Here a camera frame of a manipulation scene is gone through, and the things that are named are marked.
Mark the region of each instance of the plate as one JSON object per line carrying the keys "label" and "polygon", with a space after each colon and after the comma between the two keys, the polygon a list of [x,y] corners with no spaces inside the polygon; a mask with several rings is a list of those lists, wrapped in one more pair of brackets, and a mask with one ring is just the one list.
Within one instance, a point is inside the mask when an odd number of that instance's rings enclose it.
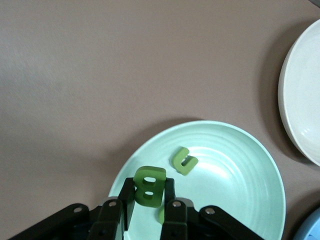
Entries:
{"label": "plate", "polygon": [[299,227],[293,240],[320,239],[320,208],[315,210]]}
{"label": "plate", "polygon": [[287,54],[278,103],[291,141],[320,166],[320,20],[301,34]]}
{"label": "plate", "polygon": [[[199,162],[184,176],[170,164],[181,148]],[[125,163],[109,196],[118,196],[126,178],[142,166],[166,169],[179,198],[199,211],[215,205],[265,240],[280,240],[286,203],[279,170],[266,148],[246,131],[218,121],[191,121],[173,126],[144,143]],[[159,240],[158,210],[136,204],[125,240]]]}

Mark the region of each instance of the mint green plate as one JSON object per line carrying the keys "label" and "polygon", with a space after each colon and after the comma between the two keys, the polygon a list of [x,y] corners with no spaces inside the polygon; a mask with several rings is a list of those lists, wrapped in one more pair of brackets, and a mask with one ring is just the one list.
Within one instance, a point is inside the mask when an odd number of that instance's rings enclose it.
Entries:
{"label": "mint green plate", "polygon": [[[198,164],[183,176],[170,159],[186,147]],[[126,178],[142,166],[166,169],[177,197],[199,211],[215,205],[265,240],[280,240],[286,202],[279,170],[266,148],[246,131],[217,121],[192,121],[171,127],[143,144],[125,163],[109,196],[118,196]],[[135,204],[125,240],[159,240],[158,210]]]}

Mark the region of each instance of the table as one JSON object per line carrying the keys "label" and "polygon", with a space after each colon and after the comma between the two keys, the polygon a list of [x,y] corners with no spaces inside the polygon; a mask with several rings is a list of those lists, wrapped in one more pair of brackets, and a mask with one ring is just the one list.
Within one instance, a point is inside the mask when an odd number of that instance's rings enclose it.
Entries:
{"label": "table", "polygon": [[233,124],[274,158],[283,239],[320,205],[320,168],[277,101],[307,0],[2,1],[0,239],[72,203],[95,207],[146,140],[192,120]]}

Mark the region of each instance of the screw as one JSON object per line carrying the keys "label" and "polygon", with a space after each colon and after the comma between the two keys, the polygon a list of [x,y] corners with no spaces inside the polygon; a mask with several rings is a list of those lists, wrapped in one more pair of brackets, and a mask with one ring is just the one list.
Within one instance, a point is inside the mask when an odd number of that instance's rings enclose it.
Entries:
{"label": "screw", "polygon": [[174,201],[174,202],[172,203],[172,206],[174,206],[175,208],[178,208],[178,207],[181,206],[181,202],[179,202],[179,201]]}
{"label": "screw", "polygon": [[116,201],[109,202],[109,207],[114,207],[115,205],[117,205]]}
{"label": "screw", "polygon": [[213,214],[215,214],[215,210],[211,207],[208,207],[205,209],[205,213],[208,215],[213,215]]}

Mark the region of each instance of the dish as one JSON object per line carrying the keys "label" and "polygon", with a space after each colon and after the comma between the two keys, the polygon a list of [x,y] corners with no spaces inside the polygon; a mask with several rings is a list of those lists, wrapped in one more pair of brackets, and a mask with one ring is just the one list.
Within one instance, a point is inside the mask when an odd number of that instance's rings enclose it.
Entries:
{"label": "dish", "polygon": [[291,141],[320,166],[320,20],[301,34],[287,54],[278,103]]}
{"label": "dish", "polygon": [[[184,176],[170,164],[180,147],[199,162]],[[173,126],[144,143],[117,175],[109,196],[138,168],[166,169],[177,197],[193,201],[199,211],[216,205],[265,240],[280,240],[286,203],[278,168],[265,147],[246,131],[218,121],[191,121]],[[136,204],[125,240],[159,240],[158,210]]]}
{"label": "dish", "polygon": [[315,210],[303,222],[296,232],[293,240],[319,240],[320,239],[320,208]]}

